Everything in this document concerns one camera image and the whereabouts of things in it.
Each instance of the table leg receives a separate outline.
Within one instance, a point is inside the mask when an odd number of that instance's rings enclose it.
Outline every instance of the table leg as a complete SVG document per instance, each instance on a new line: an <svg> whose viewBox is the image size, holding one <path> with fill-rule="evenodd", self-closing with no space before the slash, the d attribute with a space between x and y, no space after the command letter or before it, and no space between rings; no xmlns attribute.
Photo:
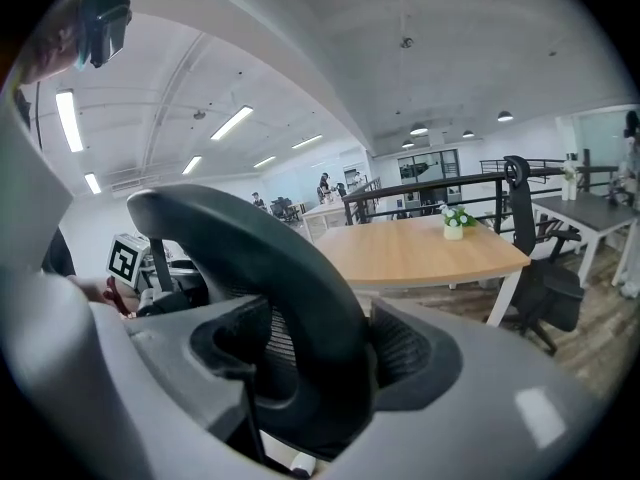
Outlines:
<svg viewBox="0 0 640 480"><path fill-rule="evenodd" d="M598 249L598 243L600 242L600 237L595 235L589 243L587 244L587 250L584 253L584 258L582 258L582 264L580 265L580 270L578 271L578 277L580 278L580 286L584 286L587 282L587 276L589 275L589 270L591 270L591 264L593 263L593 258L596 255L596 249Z"/></svg>
<svg viewBox="0 0 640 480"><path fill-rule="evenodd" d="M309 219L305 219L302 217L302 222L304 223L304 229L307 231L307 237L309 238L309 242L313 243L313 237L311 236L311 229L309 229Z"/></svg>
<svg viewBox="0 0 640 480"><path fill-rule="evenodd" d="M629 261L629 253L631 252L631 248L634 246L636 241L636 234L638 231L638 221L634 220L629 227L629 234L627 235L627 242L624 244L624 249L622 250L622 257L620 258L620 263L618 263L618 268L616 269L616 275L613 276L613 281L611 284L613 286L617 286L620 281L620 276L624 272L624 269L627 266L627 262Z"/></svg>
<svg viewBox="0 0 640 480"><path fill-rule="evenodd" d="M511 304L511 299L513 299L513 294L516 291L516 286L518 286L521 273L522 269L505 277L504 282L502 283L502 288L500 288L498 298L496 299L496 303L493 305L493 309L491 310L491 314L487 320L487 325L491 325L493 327L498 327L500 325L502 317L507 312L509 304Z"/></svg>

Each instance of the vase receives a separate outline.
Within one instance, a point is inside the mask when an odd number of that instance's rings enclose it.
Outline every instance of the vase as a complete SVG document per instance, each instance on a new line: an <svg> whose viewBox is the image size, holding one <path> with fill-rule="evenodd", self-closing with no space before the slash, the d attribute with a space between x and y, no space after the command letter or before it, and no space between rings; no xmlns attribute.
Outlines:
<svg viewBox="0 0 640 480"><path fill-rule="evenodd" d="M569 182L565 179L562 180L562 200L569 200Z"/></svg>
<svg viewBox="0 0 640 480"><path fill-rule="evenodd" d="M464 228L462 226L452 227L444 225L444 237L447 240L462 240L464 236L464 232L462 231Z"/></svg>

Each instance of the dark gray table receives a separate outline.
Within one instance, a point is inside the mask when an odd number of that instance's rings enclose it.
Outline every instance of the dark gray table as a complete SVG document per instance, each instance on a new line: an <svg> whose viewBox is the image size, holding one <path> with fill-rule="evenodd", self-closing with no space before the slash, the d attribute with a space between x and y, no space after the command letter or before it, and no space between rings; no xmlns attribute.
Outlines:
<svg viewBox="0 0 640 480"><path fill-rule="evenodd" d="M640 216L637 211L628 206L612 206L606 199L584 192L579 193L575 201L563 201L560 196L543 197L534 199L532 206L535 211L580 230L582 243L587 244L587 251L578 272L581 285L584 285L587 279L600 239L620 228L630 226L627 242L612 281L614 286L618 284L636 238Z"/></svg>

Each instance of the white ceiling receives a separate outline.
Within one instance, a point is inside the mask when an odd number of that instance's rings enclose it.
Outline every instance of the white ceiling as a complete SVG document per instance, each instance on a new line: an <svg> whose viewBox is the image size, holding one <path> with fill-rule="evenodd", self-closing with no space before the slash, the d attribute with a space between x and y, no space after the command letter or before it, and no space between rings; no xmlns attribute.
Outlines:
<svg viewBox="0 0 640 480"><path fill-rule="evenodd" d="M503 109L521 122L629 94L618 83L614 57L573 0L299 2L305 16L289 11L286 19L315 20L318 26L305 32L327 47L339 82L362 113L354 121L364 119L377 155L400 151L415 121L433 130L431 139L416 140L420 147L442 132L446 142L459 142L465 129L487 134ZM278 2L260 3L273 10ZM190 2L179 4L184 9ZM201 20L202 13L196 14ZM229 34L240 27L237 18L225 25L224 13L211 19ZM284 37L287 27L279 30ZM243 40L259 35L243 34ZM411 48L400 48L403 36L413 39ZM549 57L552 50L557 55ZM76 93L86 147L80 153L70 153L55 110L55 92L67 88ZM340 89L335 86L338 96ZM35 101L35 86L25 93ZM204 158L190 179L256 173L253 165L268 156L281 162L302 153L291 146L306 137L322 133L332 141L350 135L340 124L344 116L339 122L309 93L229 42L135 13L125 48L111 62L42 83L44 151L76 196L89 194L86 172L95 172L105 188L141 179L182 181L184 166L198 154ZM242 105L255 111L221 141L209 140ZM204 119L194 120L198 110Z"/></svg>

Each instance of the chair seat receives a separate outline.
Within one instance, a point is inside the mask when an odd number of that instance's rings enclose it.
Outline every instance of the chair seat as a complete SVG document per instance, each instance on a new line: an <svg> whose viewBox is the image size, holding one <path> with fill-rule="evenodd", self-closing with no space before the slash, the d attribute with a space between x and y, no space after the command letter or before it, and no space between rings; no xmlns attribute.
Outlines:
<svg viewBox="0 0 640 480"><path fill-rule="evenodd" d="M512 302L516 309L519 309L519 302L524 297L527 297L527 291L530 287L543 285L545 276L573 286L580 286L578 274L546 261L533 260L531 265L523 270L522 274L516 290L516 296ZM581 301L578 299L555 294L545 313L540 315L540 319L561 331L571 332L578 325L580 303Z"/></svg>

